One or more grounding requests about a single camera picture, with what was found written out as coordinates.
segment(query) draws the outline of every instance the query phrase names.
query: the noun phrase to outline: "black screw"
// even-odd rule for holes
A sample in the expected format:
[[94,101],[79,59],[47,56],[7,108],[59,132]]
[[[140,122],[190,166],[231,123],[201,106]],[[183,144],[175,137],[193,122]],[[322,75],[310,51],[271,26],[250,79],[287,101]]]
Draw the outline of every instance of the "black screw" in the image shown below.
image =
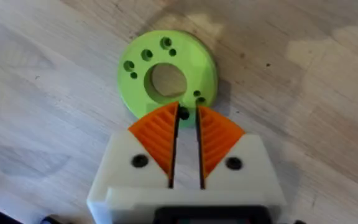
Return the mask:
[[149,163],[149,158],[147,158],[144,154],[136,155],[132,158],[132,166],[136,168],[142,168],[145,167]]
[[241,170],[242,161],[237,157],[230,157],[226,159],[226,166],[230,170]]
[[178,109],[178,116],[182,120],[187,120],[190,117],[189,110],[183,106],[179,107]]

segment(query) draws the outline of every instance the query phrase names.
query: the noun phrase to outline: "green 3d printed ring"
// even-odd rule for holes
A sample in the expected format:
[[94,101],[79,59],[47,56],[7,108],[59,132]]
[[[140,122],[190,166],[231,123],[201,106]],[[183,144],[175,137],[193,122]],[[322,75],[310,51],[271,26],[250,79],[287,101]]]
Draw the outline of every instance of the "green 3d printed ring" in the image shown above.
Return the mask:
[[[174,65],[184,74],[184,94],[169,97],[157,92],[151,73],[160,63]],[[196,104],[211,106],[218,90],[216,67],[206,47],[192,35],[175,30],[156,30],[136,38],[121,57],[117,77],[122,99],[138,118],[179,101],[189,111],[180,127],[193,126]]]

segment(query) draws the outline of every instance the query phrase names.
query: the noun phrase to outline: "screw hole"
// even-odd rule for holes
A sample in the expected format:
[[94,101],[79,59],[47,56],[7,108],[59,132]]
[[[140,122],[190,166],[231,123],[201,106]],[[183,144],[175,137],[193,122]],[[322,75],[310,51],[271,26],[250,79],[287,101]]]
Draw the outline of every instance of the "screw hole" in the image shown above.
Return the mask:
[[197,104],[203,104],[203,103],[205,103],[205,98],[204,97],[199,97],[197,100],[196,100],[196,103]]
[[134,70],[134,68],[135,68],[135,64],[133,62],[131,62],[131,61],[124,62],[125,71],[131,72]]
[[149,158],[144,154],[138,154],[132,158],[131,164],[135,168],[145,167],[149,163]]
[[163,49],[167,50],[172,46],[172,40],[168,37],[161,39],[160,45]]
[[182,106],[179,107],[179,109],[178,109],[178,115],[179,115],[179,118],[182,120],[187,120],[190,117],[189,110]]
[[238,157],[230,157],[226,159],[226,167],[230,170],[241,170],[242,161]]
[[149,49],[145,49],[142,51],[142,59],[146,62],[150,61],[153,57],[153,52]]
[[136,78],[137,78],[137,73],[136,73],[136,72],[132,72],[132,73],[131,73],[131,78],[136,79]]
[[171,49],[169,50],[169,55],[171,55],[172,57],[176,56],[177,51],[175,49]]
[[201,92],[200,92],[199,90],[196,90],[196,91],[194,91],[193,95],[194,95],[195,97],[201,96]]

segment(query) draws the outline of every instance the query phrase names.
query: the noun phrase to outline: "light wood surface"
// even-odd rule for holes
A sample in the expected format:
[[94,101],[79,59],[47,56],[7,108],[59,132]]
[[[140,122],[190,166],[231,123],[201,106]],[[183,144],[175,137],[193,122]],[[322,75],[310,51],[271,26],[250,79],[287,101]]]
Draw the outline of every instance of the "light wood surface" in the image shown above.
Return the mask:
[[[135,121],[117,63],[154,29],[209,47],[215,109],[262,136],[283,220],[358,223],[358,0],[0,0],[0,210],[92,222],[106,143]],[[180,137],[178,185],[192,187],[194,131]]]

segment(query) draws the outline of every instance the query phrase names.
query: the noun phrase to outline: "center hole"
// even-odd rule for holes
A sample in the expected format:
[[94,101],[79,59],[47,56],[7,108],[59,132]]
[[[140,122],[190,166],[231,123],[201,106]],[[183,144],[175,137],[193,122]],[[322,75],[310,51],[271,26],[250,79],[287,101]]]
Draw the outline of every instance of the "center hole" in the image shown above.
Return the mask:
[[176,97],[186,92],[186,78],[174,65],[161,63],[154,66],[151,81],[155,90],[162,96]]

